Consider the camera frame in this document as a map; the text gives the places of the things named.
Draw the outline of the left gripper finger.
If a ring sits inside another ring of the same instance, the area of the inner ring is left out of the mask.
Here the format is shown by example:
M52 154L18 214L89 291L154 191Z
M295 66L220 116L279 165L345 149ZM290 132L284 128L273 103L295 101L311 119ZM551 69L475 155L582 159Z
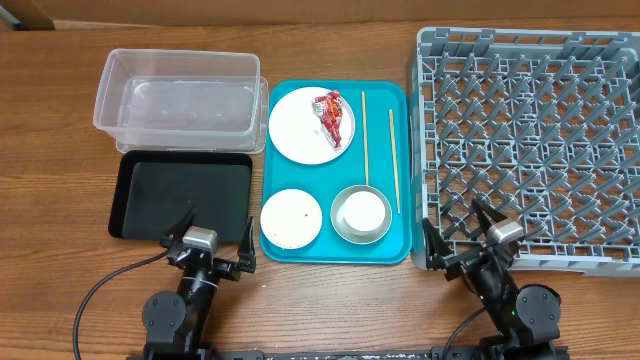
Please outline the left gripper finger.
M172 225L161 237L159 245L163 248L171 248L177 240L181 240L196 217L196 209L191 202L184 215Z
M254 221L250 217L239 243L237 255L241 272L254 273L256 269L256 252L253 242Z

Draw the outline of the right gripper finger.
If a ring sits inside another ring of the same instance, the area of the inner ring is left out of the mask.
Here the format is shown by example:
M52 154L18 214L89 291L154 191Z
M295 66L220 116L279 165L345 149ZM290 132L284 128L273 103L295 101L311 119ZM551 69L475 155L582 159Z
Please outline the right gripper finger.
M471 201L471 207L484 235L488 234L492 225L507 219L506 215L481 199L474 198Z
M445 269L445 260L453 254L453 251L428 218L422 220L422 227L425 237L426 267L431 270Z

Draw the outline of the small white dish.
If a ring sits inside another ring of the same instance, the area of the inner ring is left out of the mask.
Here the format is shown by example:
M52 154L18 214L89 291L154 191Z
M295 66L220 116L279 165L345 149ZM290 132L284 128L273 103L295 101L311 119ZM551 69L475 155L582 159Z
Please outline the small white dish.
M300 189L285 189L272 195L263 205L261 231L273 245L300 249L319 234L323 223L319 203Z

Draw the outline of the white cup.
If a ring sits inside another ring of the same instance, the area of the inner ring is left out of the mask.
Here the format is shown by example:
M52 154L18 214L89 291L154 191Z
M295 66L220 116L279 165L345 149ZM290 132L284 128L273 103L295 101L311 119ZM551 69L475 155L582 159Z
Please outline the white cup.
M342 211L345 223L358 235L378 230L384 222L385 214L384 202L368 190L360 190L350 195Z

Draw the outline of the red snack wrapper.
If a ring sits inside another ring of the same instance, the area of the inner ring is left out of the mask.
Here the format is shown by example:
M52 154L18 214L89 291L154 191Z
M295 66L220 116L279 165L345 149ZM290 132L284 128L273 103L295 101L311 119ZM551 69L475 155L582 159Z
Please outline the red snack wrapper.
M314 114L318 117L322 130L335 149L341 146L340 126L343 116L342 97L337 90L318 96L312 101Z

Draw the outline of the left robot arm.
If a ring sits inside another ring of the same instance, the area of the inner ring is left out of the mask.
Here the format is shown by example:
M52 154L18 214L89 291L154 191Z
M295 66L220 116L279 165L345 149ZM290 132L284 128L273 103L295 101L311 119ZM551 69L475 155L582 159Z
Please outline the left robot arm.
M196 210L185 215L162 236L171 266L182 271L176 291L152 295L142 311L146 328L145 359L215 359L212 346L201 341L219 282L237 282L256 268L253 221L246 224L235 261L216 256L218 234L194 225Z

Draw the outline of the grey dishwasher rack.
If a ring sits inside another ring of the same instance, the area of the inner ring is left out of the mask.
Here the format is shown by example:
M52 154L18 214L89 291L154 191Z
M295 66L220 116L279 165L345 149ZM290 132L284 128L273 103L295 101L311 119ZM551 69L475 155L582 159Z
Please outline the grey dishwasher rack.
M481 199L525 232L519 270L639 273L639 36L426 27L408 85L413 248L421 223L479 245Z

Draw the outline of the black tray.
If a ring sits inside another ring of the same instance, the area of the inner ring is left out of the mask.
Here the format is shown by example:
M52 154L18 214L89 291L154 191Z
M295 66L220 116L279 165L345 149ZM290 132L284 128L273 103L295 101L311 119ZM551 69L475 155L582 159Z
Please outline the black tray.
M252 168L246 154L129 151L121 158L108 232L158 241L193 209L195 226L237 244L249 220Z

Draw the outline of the grey metal bowl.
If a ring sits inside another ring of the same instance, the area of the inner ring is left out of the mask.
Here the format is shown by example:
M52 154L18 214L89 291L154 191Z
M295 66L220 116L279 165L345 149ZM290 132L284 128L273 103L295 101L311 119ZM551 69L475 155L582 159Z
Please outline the grey metal bowl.
M353 233L345 223L342 216L343 206L346 199L353 193L360 190L368 190L375 193L384 202L386 210L385 219L381 227L372 233L364 235ZM344 240L357 245L368 245L381 240L390 229L392 223L392 209L390 202L387 200L385 195L376 188L367 185L353 185L345 188L335 197L331 206L330 218L335 231Z

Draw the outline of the large white plate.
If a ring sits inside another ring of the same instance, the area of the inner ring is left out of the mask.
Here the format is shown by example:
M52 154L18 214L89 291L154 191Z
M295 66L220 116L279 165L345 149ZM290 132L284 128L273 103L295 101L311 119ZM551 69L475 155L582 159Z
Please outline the large white plate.
M268 121L269 136L287 159L303 165L320 165L338 158L351 144L356 121L344 98L338 101L342 110L338 146L332 144L321 118L314 112L314 100L329 93L330 90L323 87L302 87L287 93L273 106Z

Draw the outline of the clear plastic bin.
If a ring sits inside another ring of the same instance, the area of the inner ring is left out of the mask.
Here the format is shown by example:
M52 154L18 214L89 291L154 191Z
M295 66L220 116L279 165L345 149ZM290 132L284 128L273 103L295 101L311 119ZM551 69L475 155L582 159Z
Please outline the clear plastic bin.
M251 53L114 49L97 90L93 124L117 149L258 154L269 89Z

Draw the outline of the right wooden chopstick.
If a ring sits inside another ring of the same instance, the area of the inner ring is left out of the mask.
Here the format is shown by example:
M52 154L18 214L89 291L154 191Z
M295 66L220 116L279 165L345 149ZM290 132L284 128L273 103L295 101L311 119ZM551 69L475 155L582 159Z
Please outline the right wooden chopstick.
M397 161L397 150L396 150L397 147L396 147L396 138L395 138L395 124L394 124L393 109L389 109L388 116L389 116L390 137L391 137L391 150L392 150L392 162L393 162L393 175L394 175L396 208L397 208L397 213L401 214L399 172L398 172L398 161Z

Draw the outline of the wooden chopstick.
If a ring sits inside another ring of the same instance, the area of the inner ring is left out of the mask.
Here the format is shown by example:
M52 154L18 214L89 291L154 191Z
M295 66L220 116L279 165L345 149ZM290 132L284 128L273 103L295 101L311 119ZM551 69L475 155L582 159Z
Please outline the wooden chopstick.
M361 105L362 105L362 128L363 128L363 152L364 152L364 168L365 168L365 184L370 185L369 178L369 153L368 153L368 132L367 132L367 107L366 107L366 92L361 93Z
M397 147L396 147L396 138L395 138L395 124L394 124L393 109L389 109L388 116L389 116L390 137L391 137L391 150L392 150L392 162L393 162L393 175L394 175L396 208L397 208L397 213L401 214L399 172L398 172L398 161L397 161L397 150L396 150Z

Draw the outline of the teal serving tray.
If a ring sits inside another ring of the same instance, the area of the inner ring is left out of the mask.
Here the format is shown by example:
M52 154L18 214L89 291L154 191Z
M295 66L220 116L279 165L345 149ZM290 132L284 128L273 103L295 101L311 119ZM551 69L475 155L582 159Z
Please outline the teal serving tray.
M320 165L303 165L287 159L266 137L263 205L285 189L309 193L320 205L322 228L317 237L300 249L286 250L271 244L261 231L261 247L271 259L280 262L345 263L390 265L403 261L412 247L412 211L410 188L410 134L404 91L386 81L289 80L275 86L270 96L270 114L275 103L287 93L302 87L337 90L350 105L356 121L354 138L338 158ZM365 184L361 93L366 92L369 180L390 202L392 223L378 242L357 245L338 235L331 223L331 206L345 188ZM397 213L389 109L393 109L401 214Z

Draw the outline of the left wooden chopstick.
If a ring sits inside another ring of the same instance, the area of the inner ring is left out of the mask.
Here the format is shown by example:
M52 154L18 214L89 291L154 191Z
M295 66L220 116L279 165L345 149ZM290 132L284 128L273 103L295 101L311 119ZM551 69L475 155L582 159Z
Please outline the left wooden chopstick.
M366 92L361 93L361 105L362 105L362 128L363 128L363 152L364 152L364 168L365 168L365 184L370 185L369 178L369 153L368 153L368 132L367 132L367 107L366 107Z

